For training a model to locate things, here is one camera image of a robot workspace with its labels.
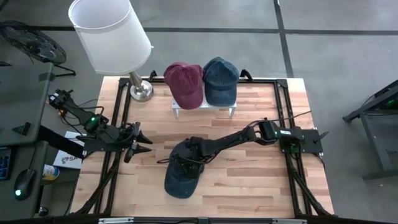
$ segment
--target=cap brim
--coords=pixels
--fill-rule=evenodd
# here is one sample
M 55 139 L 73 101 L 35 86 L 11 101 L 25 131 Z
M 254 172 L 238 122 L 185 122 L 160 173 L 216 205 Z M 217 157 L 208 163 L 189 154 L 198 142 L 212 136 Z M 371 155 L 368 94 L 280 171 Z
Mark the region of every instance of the cap brim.
M 183 170 L 178 163 L 170 161 L 167 167 L 164 189 L 176 198 L 189 198 L 194 193 L 199 178 L 189 179 L 183 177 Z
M 174 93 L 170 88 L 170 91 L 173 94 L 175 101 L 178 105 L 185 110 L 192 110 L 198 108 L 203 103 L 203 89 L 200 87 L 191 95 L 180 95 Z
M 214 90 L 205 85 L 206 101 L 213 106 L 231 106 L 236 102 L 237 86 L 229 90 Z

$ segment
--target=butcher block tabletop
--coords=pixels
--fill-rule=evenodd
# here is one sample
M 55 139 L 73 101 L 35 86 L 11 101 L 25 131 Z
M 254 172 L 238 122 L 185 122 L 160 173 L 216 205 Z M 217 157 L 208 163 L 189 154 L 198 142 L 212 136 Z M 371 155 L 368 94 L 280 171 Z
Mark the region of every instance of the butcher block tabletop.
M 120 77 L 104 77 L 98 106 L 112 118 Z M 304 81 L 288 78 L 294 115 L 310 110 Z M 114 193 L 112 216 L 129 217 L 232 217 L 292 218 L 292 199 L 284 155 L 279 144 L 260 146 L 249 142 L 222 151 L 207 164 L 195 193 L 178 199 L 164 190 L 167 164 L 156 161 L 168 158 L 173 147 L 191 136 L 217 139 L 243 129 L 251 121 L 264 117 L 277 119 L 274 88 L 270 84 L 238 84 L 237 108 L 232 118 L 225 110 L 180 110 L 176 119 L 171 109 L 172 94 L 164 83 L 154 83 L 154 96 L 145 103 L 131 101 L 127 121 L 141 122 L 142 132 L 154 142 L 145 145 L 152 152 L 135 155 L 130 163 L 122 159 Z M 123 91 L 118 126 L 123 113 L 127 87 Z M 302 129 L 313 128 L 311 113 L 295 118 Z M 95 152 L 83 161 L 71 212 L 77 211 L 98 186 L 103 152 Z M 313 154 L 302 156 L 308 188 L 330 213 L 333 213 L 325 171 Z M 297 191 L 304 210 L 302 192 Z M 104 191 L 102 209 L 106 205 Z

